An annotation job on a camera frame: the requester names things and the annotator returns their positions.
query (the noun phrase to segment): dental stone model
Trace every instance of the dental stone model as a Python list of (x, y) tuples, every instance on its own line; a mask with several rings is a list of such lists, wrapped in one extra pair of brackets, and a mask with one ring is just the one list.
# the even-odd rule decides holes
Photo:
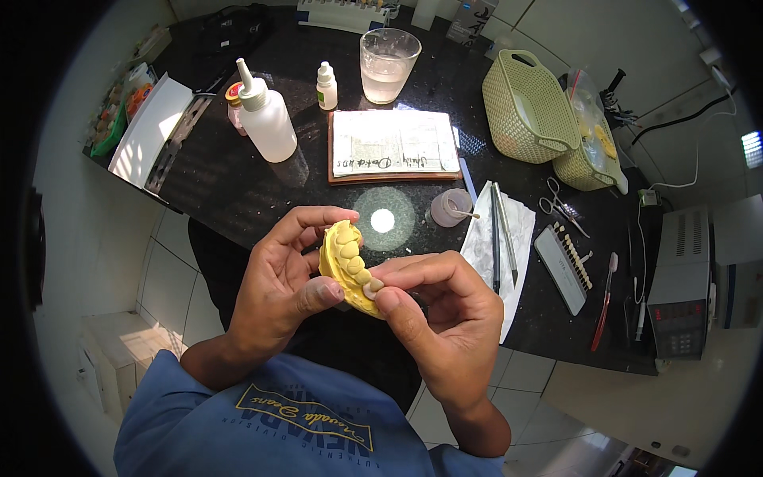
[(360, 230), (349, 221), (336, 222), (324, 233), (324, 244), (320, 247), (318, 270), (323, 276), (330, 276), (344, 289), (344, 301), (363, 313), (383, 320), (374, 303), (376, 292), (384, 287), (365, 269), (360, 258)]

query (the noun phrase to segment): blue t-shirt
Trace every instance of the blue t-shirt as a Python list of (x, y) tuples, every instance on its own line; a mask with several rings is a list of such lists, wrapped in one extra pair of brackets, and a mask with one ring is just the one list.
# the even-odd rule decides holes
[(347, 373), (280, 354), (215, 393), (159, 351), (114, 448), (129, 475), (501, 475), (503, 457), (427, 451), (395, 402)]

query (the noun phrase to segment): scissors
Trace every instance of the scissors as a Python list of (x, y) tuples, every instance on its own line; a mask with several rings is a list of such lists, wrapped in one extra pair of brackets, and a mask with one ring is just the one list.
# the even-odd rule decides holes
[(554, 209), (559, 211), (559, 214), (562, 214), (562, 217), (567, 219), (567, 221), (575, 225), (575, 228), (577, 228), (581, 234), (585, 235), (586, 238), (591, 238), (590, 235), (585, 233), (585, 230), (583, 230), (583, 227), (580, 226), (578, 221), (575, 220), (574, 217), (572, 217), (570, 214), (567, 213), (565, 210), (565, 204), (564, 202), (559, 200), (559, 183), (554, 179), (553, 177), (549, 177), (546, 179), (546, 185), (549, 187), (549, 190), (554, 195), (554, 198), (549, 199), (546, 197), (541, 197), (538, 200), (538, 206), (540, 206), (540, 210), (544, 211), (547, 214), (551, 214)]

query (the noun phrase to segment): plastic bag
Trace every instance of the plastic bag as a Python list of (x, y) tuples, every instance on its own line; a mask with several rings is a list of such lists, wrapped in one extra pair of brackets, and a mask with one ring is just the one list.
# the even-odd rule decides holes
[(616, 158), (617, 151), (601, 127), (605, 119), (599, 90), (582, 69), (571, 69), (567, 78), (567, 96), (578, 122), (581, 147), (594, 169), (606, 172), (607, 161)]

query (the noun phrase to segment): jar lid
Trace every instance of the jar lid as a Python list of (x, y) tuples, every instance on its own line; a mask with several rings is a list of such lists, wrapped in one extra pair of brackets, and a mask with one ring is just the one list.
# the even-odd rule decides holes
[(243, 81), (235, 82), (230, 85), (230, 88), (225, 92), (225, 99), (228, 100), (228, 104), (231, 106), (239, 106), (241, 100), (238, 97), (238, 92), (243, 88)]

